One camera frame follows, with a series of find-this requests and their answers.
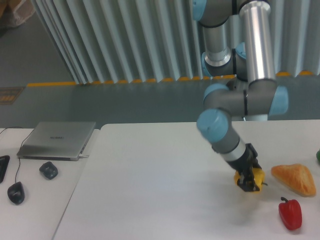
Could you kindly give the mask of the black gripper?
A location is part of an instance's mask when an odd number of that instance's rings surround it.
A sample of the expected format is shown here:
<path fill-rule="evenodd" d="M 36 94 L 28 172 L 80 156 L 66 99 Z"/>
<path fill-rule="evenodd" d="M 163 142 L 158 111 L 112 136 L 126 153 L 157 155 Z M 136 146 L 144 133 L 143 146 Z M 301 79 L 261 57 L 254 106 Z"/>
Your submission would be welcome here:
<path fill-rule="evenodd" d="M 236 185 L 244 192 L 259 192 L 261 188 L 256 184 L 252 168 L 261 169 L 257 151 L 251 143 L 245 144 L 245 151 L 236 160 L 228 161 L 228 165 L 236 170 Z"/>

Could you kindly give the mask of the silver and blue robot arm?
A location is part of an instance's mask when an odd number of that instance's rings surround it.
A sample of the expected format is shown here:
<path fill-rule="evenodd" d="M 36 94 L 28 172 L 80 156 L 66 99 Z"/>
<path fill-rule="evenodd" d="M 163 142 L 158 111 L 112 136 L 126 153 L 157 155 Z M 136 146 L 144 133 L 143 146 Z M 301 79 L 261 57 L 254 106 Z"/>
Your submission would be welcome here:
<path fill-rule="evenodd" d="M 259 192 L 264 183 L 257 152 L 232 126 L 233 117 L 281 115 L 288 110 L 289 96 L 276 83 L 269 26 L 270 3 L 266 0 L 194 0 L 193 19 L 203 28 L 204 74 L 215 77 L 235 74 L 242 87 L 222 83 L 204 92 L 204 110 L 196 126 L 212 149 L 236 172 L 235 184 L 245 192 Z M 226 22 L 238 15 L 244 27 L 244 54 L 227 45 Z"/>

